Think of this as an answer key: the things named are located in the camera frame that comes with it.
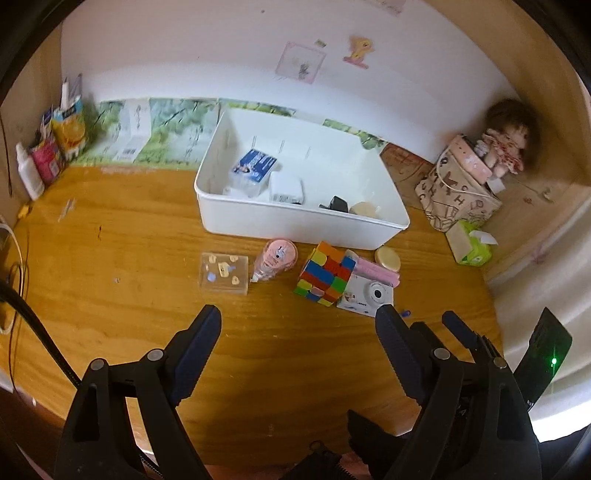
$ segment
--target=doll hair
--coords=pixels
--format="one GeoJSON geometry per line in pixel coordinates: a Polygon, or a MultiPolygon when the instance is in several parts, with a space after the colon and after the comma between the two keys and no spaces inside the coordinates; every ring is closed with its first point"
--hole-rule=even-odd
{"type": "Polygon", "coordinates": [[[486,112],[486,127],[500,133],[508,127],[526,127],[527,145],[521,150],[521,158],[525,164],[531,165],[540,151],[540,127],[535,112],[520,102],[507,98],[491,106],[486,112]]]}

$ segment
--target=pink dress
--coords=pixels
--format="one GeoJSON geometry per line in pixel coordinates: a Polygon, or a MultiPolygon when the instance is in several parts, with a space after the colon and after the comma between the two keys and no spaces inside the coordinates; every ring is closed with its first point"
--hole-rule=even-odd
{"type": "Polygon", "coordinates": [[[498,162],[505,165],[511,173],[517,175],[520,171],[523,171],[524,165],[521,152],[509,136],[489,128],[482,135],[482,139],[490,147],[491,151],[496,153],[498,162]]]}

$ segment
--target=wooden desk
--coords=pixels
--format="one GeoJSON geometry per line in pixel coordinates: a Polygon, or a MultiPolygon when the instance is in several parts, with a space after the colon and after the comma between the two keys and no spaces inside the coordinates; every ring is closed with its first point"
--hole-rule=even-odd
{"type": "MultiPolygon", "coordinates": [[[[201,252],[247,254],[252,262],[265,241],[207,233],[193,172],[118,170],[70,168],[16,228],[23,250],[29,239],[27,301],[80,376],[93,358],[117,364],[164,347],[213,303],[222,335],[193,396],[178,408],[204,462],[293,462],[316,439],[348,451],[349,408],[391,432],[413,425],[418,408],[404,396],[373,321],[292,293],[312,245],[299,245],[295,269],[251,285],[247,296],[205,293],[197,285],[201,252]],[[69,199],[75,207],[59,220],[69,199]]],[[[500,350],[479,270],[457,265],[444,235],[422,212],[409,213],[410,229],[389,243],[402,259],[397,308],[411,310],[411,322],[427,322],[462,358],[440,323],[448,309],[500,350]]],[[[74,388],[27,325],[17,332],[16,383],[65,418],[74,388]]],[[[8,338],[0,338],[5,371],[7,349],[8,338]]],[[[148,447],[137,404],[129,403],[138,442],[148,447]]]]}

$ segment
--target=cable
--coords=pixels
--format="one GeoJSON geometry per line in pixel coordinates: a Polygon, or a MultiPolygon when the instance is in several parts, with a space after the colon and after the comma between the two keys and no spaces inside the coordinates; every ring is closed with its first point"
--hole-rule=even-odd
{"type": "MultiPolygon", "coordinates": [[[[19,282],[20,282],[22,280],[23,276],[25,276],[24,269],[18,263],[13,264],[12,267],[10,268],[9,278],[12,277],[12,271],[13,270],[18,271],[18,274],[19,274],[19,282]]],[[[15,310],[14,311],[14,316],[12,317],[12,323],[11,323],[11,329],[10,329],[10,337],[8,339],[8,374],[10,376],[10,382],[12,383],[12,389],[17,394],[18,398],[24,404],[27,404],[27,402],[25,402],[24,398],[21,396],[21,393],[18,391],[17,385],[16,385],[16,383],[14,381],[14,371],[12,370],[12,338],[13,338],[13,335],[14,335],[14,330],[16,328],[16,323],[15,322],[17,321],[17,318],[18,318],[18,313],[15,310]]]]}
{"type": "Polygon", "coordinates": [[[6,139],[6,130],[4,130],[4,122],[2,121],[2,112],[0,112],[0,128],[2,129],[2,137],[4,139],[4,151],[6,152],[6,170],[8,171],[8,194],[12,198],[12,179],[10,178],[10,158],[8,157],[8,141],[6,139]]]}
{"type": "Polygon", "coordinates": [[[491,198],[490,195],[485,195],[483,193],[476,193],[476,192],[470,192],[468,190],[458,190],[455,189],[453,187],[450,187],[445,180],[443,180],[443,177],[441,176],[441,174],[439,173],[439,167],[441,166],[441,161],[443,159],[443,157],[447,154],[447,152],[449,152],[449,147],[446,148],[443,153],[439,156],[439,158],[437,159],[437,163],[435,163],[435,172],[437,173],[437,177],[439,178],[439,180],[441,181],[441,183],[443,183],[448,189],[450,189],[453,192],[458,192],[458,193],[467,193],[468,195],[475,195],[477,197],[484,197],[484,198],[491,198]]]}
{"type": "MultiPolygon", "coordinates": [[[[18,240],[17,240],[17,236],[14,234],[14,231],[12,231],[12,228],[10,228],[6,223],[0,223],[0,229],[2,230],[6,230],[10,236],[12,237],[12,240],[14,241],[14,244],[17,248],[18,251],[18,258],[20,260],[20,276],[19,276],[19,280],[18,280],[18,294],[22,297],[24,295],[24,289],[25,289],[25,263],[22,261],[22,252],[21,252],[21,246],[18,244],[18,240]]],[[[17,318],[17,313],[15,312],[14,317],[12,318],[12,321],[10,322],[10,325],[8,325],[6,328],[2,328],[0,327],[0,335],[7,335],[8,333],[10,333],[12,331],[12,325],[14,325],[14,320],[17,318]]]]}
{"type": "Polygon", "coordinates": [[[64,375],[76,388],[78,388],[81,383],[80,378],[61,354],[59,348],[53,342],[49,333],[47,333],[47,330],[45,330],[41,320],[39,320],[37,315],[35,315],[35,312],[31,310],[31,307],[27,302],[25,302],[16,291],[4,283],[0,283],[0,300],[7,302],[28,323],[31,330],[37,335],[37,338],[39,338],[51,357],[61,368],[61,371],[64,372],[64,375]]]}

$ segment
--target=pink box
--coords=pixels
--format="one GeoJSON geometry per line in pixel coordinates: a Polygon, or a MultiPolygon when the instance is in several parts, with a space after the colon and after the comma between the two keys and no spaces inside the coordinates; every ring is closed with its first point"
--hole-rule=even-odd
{"type": "Polygon", "coordinates": [[[472,175],[480,185],[484,185],[487,179],[492,176],[490,168],[478,158],[478,155],[474,153],[461,135],[454,137],[449,144],[449,151],[456,157],[462,168],[472,175]]]}

